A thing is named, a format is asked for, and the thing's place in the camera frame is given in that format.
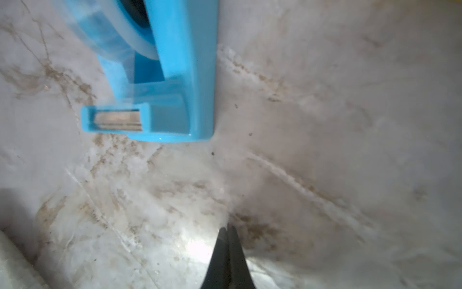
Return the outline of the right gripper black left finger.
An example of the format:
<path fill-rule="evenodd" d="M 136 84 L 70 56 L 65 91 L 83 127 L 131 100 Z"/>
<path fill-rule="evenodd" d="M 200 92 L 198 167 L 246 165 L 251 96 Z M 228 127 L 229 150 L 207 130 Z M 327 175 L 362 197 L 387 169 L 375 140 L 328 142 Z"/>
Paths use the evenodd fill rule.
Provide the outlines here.
<path fill-rule="evenodd" d="M 228 289 L 231 284 L 229 238 L 225 227 L 220 228 L 201 289 Z"/>

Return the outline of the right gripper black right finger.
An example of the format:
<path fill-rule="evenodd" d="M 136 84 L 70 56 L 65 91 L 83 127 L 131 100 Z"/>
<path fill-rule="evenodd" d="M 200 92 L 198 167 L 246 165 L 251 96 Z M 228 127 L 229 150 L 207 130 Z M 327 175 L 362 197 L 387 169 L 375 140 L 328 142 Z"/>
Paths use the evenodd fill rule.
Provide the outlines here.
<path fill-rule="evenodd" d="M 255 289 L 235 226 L 227 225 L 232 289 Z"/>

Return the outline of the blue tape dispenser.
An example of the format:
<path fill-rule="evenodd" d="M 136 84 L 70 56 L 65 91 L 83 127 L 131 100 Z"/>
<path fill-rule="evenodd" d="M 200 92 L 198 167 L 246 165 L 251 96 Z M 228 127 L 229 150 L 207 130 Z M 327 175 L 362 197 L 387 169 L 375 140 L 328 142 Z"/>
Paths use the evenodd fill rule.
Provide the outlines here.
<path fill-rule="evenodd" d="M 102 66 L 114 101 L 81 109 L 86 132 L 143 142 L 214 133 L 218 1 L 55 1 Z"/>

